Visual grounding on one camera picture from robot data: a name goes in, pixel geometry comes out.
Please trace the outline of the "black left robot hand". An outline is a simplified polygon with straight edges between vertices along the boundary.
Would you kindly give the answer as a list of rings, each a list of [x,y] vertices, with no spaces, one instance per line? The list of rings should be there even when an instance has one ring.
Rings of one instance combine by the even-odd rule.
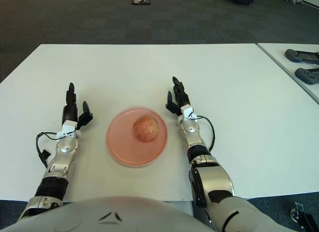
[[[82,109],[83,113],[78,116],[75,87],[70,82],[69,88],[66,91],[66,105],[62,112],[62,130],[57,133],[57,140],[64,137],[75,137],[76,132],[93,119],[93,113],[90,111],[86,101],[83,102]]]

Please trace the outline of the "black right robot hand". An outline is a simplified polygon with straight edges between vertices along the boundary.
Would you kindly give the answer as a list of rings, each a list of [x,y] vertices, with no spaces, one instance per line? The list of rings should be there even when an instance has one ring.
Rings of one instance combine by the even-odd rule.
[[[177,116],[182,116],[183,120],[196,120],[197,115],[191,106],[188,94],[185,92],[184,85],[176,77],[172,77],[173,81],[173,92],[175,97],[175,102],[173,102],[173,95],[169,91],[167,93],[167,103],[165,105],[166,109],[172,114]]]

